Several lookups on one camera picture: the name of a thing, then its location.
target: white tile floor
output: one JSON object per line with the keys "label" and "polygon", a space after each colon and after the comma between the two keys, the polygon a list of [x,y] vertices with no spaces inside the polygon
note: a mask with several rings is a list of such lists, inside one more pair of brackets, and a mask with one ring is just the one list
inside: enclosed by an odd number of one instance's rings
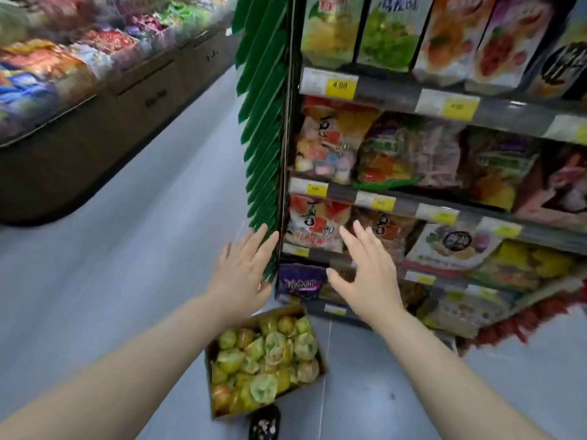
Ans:
{"label": "white tile floor", "polygon": [[[178,307],[207,282],[246,219],[241,99],[231,69],[74,214],[0,230],[0,420]],[[373,333],[313,319],[331,372],[280,400],[282,440],[436,440],[403,371]],[[587,323],[547,324],[467,362],[560,440],[587,438]],[[141,439],[244,439],[211,422],[202,358]]]}

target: purple snack bag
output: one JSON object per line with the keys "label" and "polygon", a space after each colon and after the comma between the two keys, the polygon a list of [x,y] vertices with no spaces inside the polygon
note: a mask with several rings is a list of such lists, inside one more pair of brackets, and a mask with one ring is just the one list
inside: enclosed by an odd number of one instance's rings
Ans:
{"label": "purple snack bag", "polygon": [[279,266],[280,293],[289,293],[302,299],[318,298],[320,288],[327,281],[327,271],[323,267],[303,264],[282,264]]}

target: hand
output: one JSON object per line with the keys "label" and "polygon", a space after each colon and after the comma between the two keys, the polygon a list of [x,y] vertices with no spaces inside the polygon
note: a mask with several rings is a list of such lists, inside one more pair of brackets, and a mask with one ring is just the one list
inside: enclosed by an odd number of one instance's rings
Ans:
{"label": "hand", "polygon": [[370,228],[364,230],[355,221],[353,229],[356,237],[344,227],[341,236],[357,265],[355,282],[345,281],[334,269],[327,269],[328,281],[363,321],[380,332],[385,321],[404,311],[396,266]]}
{"label": "hand", "polygon": [[223,247],[205,295],[213,309],[221,314],[225,327],[237,325],[265,306],[271,296],[271,284],[263,281],[263,271],[271,258],[279,233],[274,232],[261,244],[267,225],[252,230],[234,247]]}

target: box of fruit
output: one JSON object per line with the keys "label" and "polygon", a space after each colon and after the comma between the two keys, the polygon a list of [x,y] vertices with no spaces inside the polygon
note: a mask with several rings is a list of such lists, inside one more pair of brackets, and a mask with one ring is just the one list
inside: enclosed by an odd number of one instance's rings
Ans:
{"label": "box of fruit", "polygon": [[205,364],[212,420],[271,404],[328,372],[300,306],[269,310],[224,331],[206,348]]}

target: black shoe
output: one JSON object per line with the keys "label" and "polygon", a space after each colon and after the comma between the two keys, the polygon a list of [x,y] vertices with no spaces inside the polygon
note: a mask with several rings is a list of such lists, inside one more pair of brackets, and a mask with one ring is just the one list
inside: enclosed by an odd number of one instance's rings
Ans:
{"label": "black shoe", "polygon": [[249,440],[277,440],[281,412],[275,405],[265,406],[252,415]]}

